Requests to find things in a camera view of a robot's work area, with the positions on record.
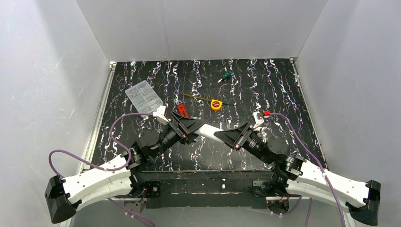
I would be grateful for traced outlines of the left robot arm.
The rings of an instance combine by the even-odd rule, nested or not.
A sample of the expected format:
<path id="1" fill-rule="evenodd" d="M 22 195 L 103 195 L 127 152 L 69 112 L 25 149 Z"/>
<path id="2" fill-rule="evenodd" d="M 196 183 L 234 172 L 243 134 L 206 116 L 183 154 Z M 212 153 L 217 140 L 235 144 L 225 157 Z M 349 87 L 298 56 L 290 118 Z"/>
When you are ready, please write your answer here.
<path id="1" fill-rule="evenodd" d="M 139 191 L 147 196 L 151 187 L 140 181 L 138 173 L 152 165 L 155 158 L 165 153 L 176 143 L 191 144 L 198 136 L 212 135 L 202 119 L 187 118 L 173 113 L 167 119 L 163 113 L 154 112 L 152 117 L 164 125 L 162 132 L 145 130 L 131 147 L 122 145 L 123 153 L 97 166 L 65 150 L 54 150 L 49 156 L 49 164 L 55 176 L 49 179 L 45 199 L 53 224 L 72 218 L 80 209 L 115 196 Z M 73 157 L 92 169 L 73 176 L 64 177 L 54 167 L 52 156 L 63 153 Z"/>

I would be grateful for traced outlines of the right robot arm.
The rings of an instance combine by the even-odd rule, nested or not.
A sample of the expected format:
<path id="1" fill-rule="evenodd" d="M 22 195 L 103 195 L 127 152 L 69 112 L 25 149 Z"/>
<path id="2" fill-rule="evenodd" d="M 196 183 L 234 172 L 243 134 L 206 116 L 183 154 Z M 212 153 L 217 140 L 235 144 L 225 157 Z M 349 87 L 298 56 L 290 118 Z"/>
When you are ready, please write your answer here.
<path id="1" fill-rule="evenodd" d="M 378 225 L 379 182 L 355 181 L 322 169 L 290 153 L 290 147 L 282 137 L 270 136 L 263 140 L 248 123 L 233 130 L 217 131 L 214 136 L 232 149 L 243 148 L 262 162 L 271 164 L 276 177 L 273 190 L 282 189 L 289 194 L 333 203 L 358 222 Z"/>

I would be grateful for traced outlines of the white remote control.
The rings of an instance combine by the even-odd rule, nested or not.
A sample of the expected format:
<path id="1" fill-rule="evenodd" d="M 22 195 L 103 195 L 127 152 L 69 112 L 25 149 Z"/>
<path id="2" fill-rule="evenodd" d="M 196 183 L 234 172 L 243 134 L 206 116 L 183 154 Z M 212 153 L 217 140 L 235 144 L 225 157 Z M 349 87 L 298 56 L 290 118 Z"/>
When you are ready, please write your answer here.
<path id="1" fill-rule="evenodd" d="M 202 137 L 205 137 L 205 138 L 211 139 L 213 141 L 224 144 L 223 140 L 219 139 L 218 137 L 216 137 L 214 135 L 215 132 L 219 132 L 219 131 L 223 131 L 223 130 L 220 128 L 211 126 L 209 124 L 204 124 L 200 128 L 198 128 L 194 133 L 199 136 L 202 136 Z"/>

